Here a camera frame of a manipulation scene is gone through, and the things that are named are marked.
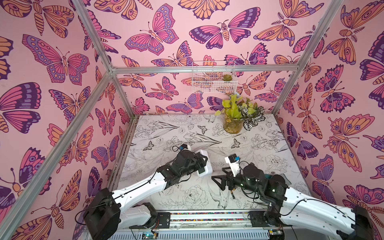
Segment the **white digital alarm clock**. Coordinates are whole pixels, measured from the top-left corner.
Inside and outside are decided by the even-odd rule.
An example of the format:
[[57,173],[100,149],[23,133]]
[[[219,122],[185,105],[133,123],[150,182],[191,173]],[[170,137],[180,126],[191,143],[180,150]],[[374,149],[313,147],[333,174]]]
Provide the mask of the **white digital alarm clock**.
[[213,168],[208,152],[206,150],[198,150],[195,152],[195,157],[197,157],[196,175],[198,177],[211,175]]

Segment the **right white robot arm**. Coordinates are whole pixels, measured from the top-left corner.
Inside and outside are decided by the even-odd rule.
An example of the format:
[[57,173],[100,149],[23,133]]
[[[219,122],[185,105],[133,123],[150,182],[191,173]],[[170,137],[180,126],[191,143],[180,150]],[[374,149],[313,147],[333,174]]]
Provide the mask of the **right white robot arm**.
[[212,180],[224,190],[239,189],[266,204],[262,217],[249,214],[252,224],[296,226],[334,240],[373,240],[375,233],[368,211],[362,207],[340,207],[288,186],[280,175],[266,175],[254,164],[223,168]]

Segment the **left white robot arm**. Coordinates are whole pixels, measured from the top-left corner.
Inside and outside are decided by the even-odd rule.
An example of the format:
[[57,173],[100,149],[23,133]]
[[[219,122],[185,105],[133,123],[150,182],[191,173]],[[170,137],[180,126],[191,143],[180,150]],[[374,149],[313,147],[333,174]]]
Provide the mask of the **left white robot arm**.
[[185,148],[173,160],[158,167],[150,177],[140,182],[119,190],[100,190],[83,215],[91,238],[107,240],[117,230],[132,226],[151,228],[158,213],[151,204],[141,204],[142,200],[181,183],[184,176],[195,173],[203,177],[212,171],[207,151],[198,150],[194,153]]

